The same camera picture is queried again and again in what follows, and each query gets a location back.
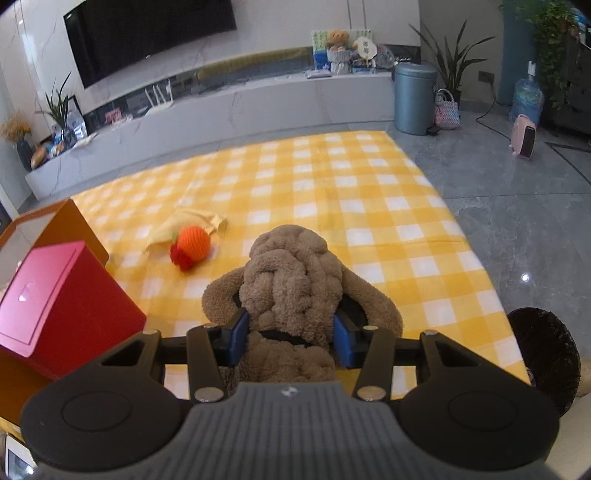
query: yellow cloth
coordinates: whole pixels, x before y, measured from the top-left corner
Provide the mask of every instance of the yellow cloth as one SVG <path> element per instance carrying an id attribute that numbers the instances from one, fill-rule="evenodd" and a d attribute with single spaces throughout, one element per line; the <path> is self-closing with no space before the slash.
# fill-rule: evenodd
<path id="1" fill-rule="evenodd" d="M 404 335 L 437 329 L 524 381 L 521 354 L 491 281 L 433 186 L 384 132 L 347 132 L 231 148 L 117 179 L 74 197 L 111 253 L 107 268 L 163 336 L 206 322 L 205 287 L 244 265 L 258 235 L 297 223 L 395 301 Z M 188 274 L 143 255 L 178 207 L 228 219 Z M 393 394 L 415 385 L 394 369 Z"/>
<path id="2" fill-rule="evenodd" d="M 200 226 L 209 235 L 216 231 L 223 235 L 226 224 L 226 218 L 217 213 L 191 208 L 176 209 L 162 225 L 154 225 L 146 242 L 146 250 L 162 244 L 169 245 L 179 231 L 190 225 Z"/>

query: potted plant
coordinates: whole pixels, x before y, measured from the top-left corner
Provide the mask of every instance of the potted plant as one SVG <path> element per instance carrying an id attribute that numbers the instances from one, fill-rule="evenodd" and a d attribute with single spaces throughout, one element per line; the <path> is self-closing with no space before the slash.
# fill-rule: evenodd
<path id="1" fill-rule="evenodd" d="M 53 119 L 53 121 L 61 128 L 61 131 L 63 133 L 63 141 L 66 144 L 66 148 L 71 147 L 72 141 L 76 140 L 76 137 L 74 135 L 72 135 L 72 132 L 70 131 L 70 129 L 68 128 L 68 126 L 66 124 L 66 121 L 68 118 L 70 96 L 69 95 L 62 96 L 62 93 L 64 91 L 64 87 L 66 86 L 66 82 L 70 79 L 70 75 L 72 75 L 71 72 L 68 74 L 68 76 L 64 80 L 64 83 L 61 84 L 61 88 L 59 90 L 57 90 L 55 88 L 55 86 L 56 86 L 55 81 L 53 82 L 51 97 L 49 97 L 48 94 L 45 94 L 45 99 L 47 101 L 47 107 L 49 108 L 49 110 L 39 110 L 36 112 L 36 113 L 43 113 L 43 114 L 51 117 L 51 119 Z M 54 92 L 57 94 L 57 98 L 55 100 L 54 100 Z"/>
<path id="2" fill-rule="evenodd" d="M 449 90 L 453 98 L 456 102 L 460 103 L 460 97 L 462 92 L 460 91 L 460 87 L 462 86 L 462 75 L 464 75 L 464 70 L 470 65 L 474 65 L 475 63 L 480 63 L 482 61 L 487 61 L 488 59 L 469 59 L 468 54 L 470 51 L 476 47 L 477 45 L 481 45 L 485 42 L 492 40 L 493 37 L 486 37 L 482 40 L 479 40 L 471 45 L 466 45 L 462 49 L 460 49 L 460 41 L 462 40 L 462 35 L 464 34 L 464 30 L 466 28 L 467 20 L 464 20 L 462 27 L 460 29 L 460 33 L 458 33 L 456 38 L 456 44 L 453 46 L 453 52 L 449 48 L 449 43 L 447 42 L 447 36 L 444 37 L 444 44 L 445 50 L 443 50 L 435 37 L 431 33 L 431 31 L 427 28 L 425 24 L 421 22 L 421 25 L 427 32 L 427 35 L 431 38 L 429 40 L 425 35 L 423 35 L 419 30 L 409 24 L 410 28 L 412 28 L 423 43 L 435 54 L 437 59 L 437 64 L 439 67 L 439 73 L 443 78 L 445 86 L 447 90 Z"/>
<path id="3" fill-rule="evenodd" d="M 577 22 L 567 0 L 505 0 L 502 8 L 511 8 L 518 19 L 534 27 L 536 78 L 546 105 L 558 108 L 566 88 L 566 57 L 569 37 L 576 38 Z"/>
<path id="4" fill-rule="evenodd" d="M 16 145 L 22 166 L 27 171 L 32 170 L 31 158 L 33 157 L 33 149 L 29 145 L 29 142 L 25 140 L 25 135 L 30 133 L 31 126 L 20 111 L 14 112 L 8 117 L 6 122 L 0 125 L 0 135 L 7 142 Z"/>

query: green plant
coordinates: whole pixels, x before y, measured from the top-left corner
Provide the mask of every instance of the green plant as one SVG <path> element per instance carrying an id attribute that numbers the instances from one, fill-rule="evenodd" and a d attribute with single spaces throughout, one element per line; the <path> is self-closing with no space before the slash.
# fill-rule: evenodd
<path id="1" fill-rule="evenodd" d="M 515 16 L 534 26 L 536 77 L 551 102 L 559 106 L 566 80 L 564 66 L 570 35 L 576 36 L 572 5 L 567 0 L 505 0 L 502 8 L 511 8 Z"/>
<path id="2" fill-rule="evenodd" d="M 421 25 L 424 27 L 425 32 L 427 32 L 427 35 L 431 37 L 431 41 L 435 45 L 435 48 L 433 48 L 430 40 L 421 32 L 419 32 L 419 30 L 417 30 L 415 27 L 409 24 L 410 28 L 412 28 L 418 34 L 418 36 L 421 37 L 423 43 L 435 54 L 437 64 L 439 65 L 439 73 L 441 74 L 447 89 L 451 91 L 456 100 L 458 100 L 456 95 L 459 96 L 460 93 L 460 87 L 462 85 L 462 75 L 464 74 L 464 70 L 466 70 L 467 67 L 475 63 L 487 61 L 487 59 L 468 59 L 467 56 L 470 53 L 471 49 L 473 49 L 477 45 L 488 42 L 494 38 L 483 38 L 482 40 L 479 40 L 471 45 L 466 45 L 464 48 L 460 50 L 460 41 L 462 40 L 462 35 L 464 34 L 464 30 L 466 28 L 466 23 L 467 20 L 464 20 L 464 23 L 462 24 L 462 27 L 460 29 L 460 33 L 458 33 L 457 35 L 456 45 L 454 47 L 453 54 L 449 48 L 447 37 L 444 37 L 445 51 L 443 51 L 439 46 L 439 43 L 437 43 L 437 40 L 435 40 L 435 37 L 433 36 L 431 31 L 427 28 L 425 24 L 421 22 Z"/>
<path id="3" fill-rule="evenodd" d="M 68 117 L 68 108 L 69 108 L 70 97 L 68 95 L 66 95 L 65 97 L 62 97 L 61 94 L 64 91 L 64 87 L 66 86 L 66 82 L 70 79 L 70 75 L 72 75 L 71 72 L 68 74 L 68 76 L 64 80 L 64 83 L 61 84 L 61 88 L 59 90 L 56 89 L 56 82 L 54 80 L 53 87 L 51 88 L 51 90 L 52 90 L 51 97 L 49 97 L 48 94 L 45 94 L 45 99 L 47 100 L 47 107 L 49 108 L 49 111 L 40 110 L 40 111 L 35 112 L 35 113 L 43 113 L 45 115 L 50 116 L 51 118 L 53 118 L 54 122 L 57 123 L 61 127 L 62 130 L 66 129 L 66 119 Z M 53 99 L 54 90 L 55 90 L 55 93 L 57 94 L 57 99 L 55 101 Z"/>

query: power cord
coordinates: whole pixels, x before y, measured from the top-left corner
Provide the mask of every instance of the power cord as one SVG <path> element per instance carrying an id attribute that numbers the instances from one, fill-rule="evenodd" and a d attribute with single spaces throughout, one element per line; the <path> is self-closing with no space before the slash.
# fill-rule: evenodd
<path id="1" fill-rule="evenodd" d="M 476 123 L 477 123 L 477 124 L 479 124 L 479 125 L 482 125 L 483 127 L 487 127 L 487 129 L 488 129 L 488 130 L 492 130 L 493 132 L 495 132 L 495 133 L 498 133 L 499 135 L 502 135 L 503 137 L 505 137 L 507 140 L 511 141 L 511 139 L 510 139 L 509 137 L 507 137 L 507 136 L 506 136 L 506 135 L 505 135 L 503 132 L 499 132 L 498 130 L 496 130 L 496 129 L 492 128 L 492 127 L 489 127 L 488 125 L 486 125 L 486 124 L 483 124 L 483 123 L 480 121 L 480 119 L 481 119 L 481 118 L 484 118 L 485 116 L 487 116 L 487 115 L 488 115 L 488 114 L 491 112 L 492 108 L 493 108 L 493 107 L 495 106 L 495 104 L 497 103 L 497 101 L 496 101 L 496 92 L 495 92 L 495 88 L 494 88 L 494 86 L 493 86 L 493 84 L 492 84 L 492 83 L 489 83 L 489 86 L 491 87 L 491 93 L 492 93 L 492 97 L 493 97 L 493 101 L 492 101 L 491 107 L 490 107 L 490 108 L 489 108 L 489 109 L 486 111 L 486 113 L 485 113 L 484 115 L 481 115 L 481 116 L 479 116 L 479 117 L 476 119 Z"/>

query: red box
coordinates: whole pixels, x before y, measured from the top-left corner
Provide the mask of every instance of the red box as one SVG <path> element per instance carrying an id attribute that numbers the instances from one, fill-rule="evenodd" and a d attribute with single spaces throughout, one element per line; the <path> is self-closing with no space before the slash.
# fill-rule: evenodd
<path id="1" fill-rule="evenodd" d="M 60 378 L 144 328 L 84 242 L 29 252 L 0 301 L 0 345 Z"/>

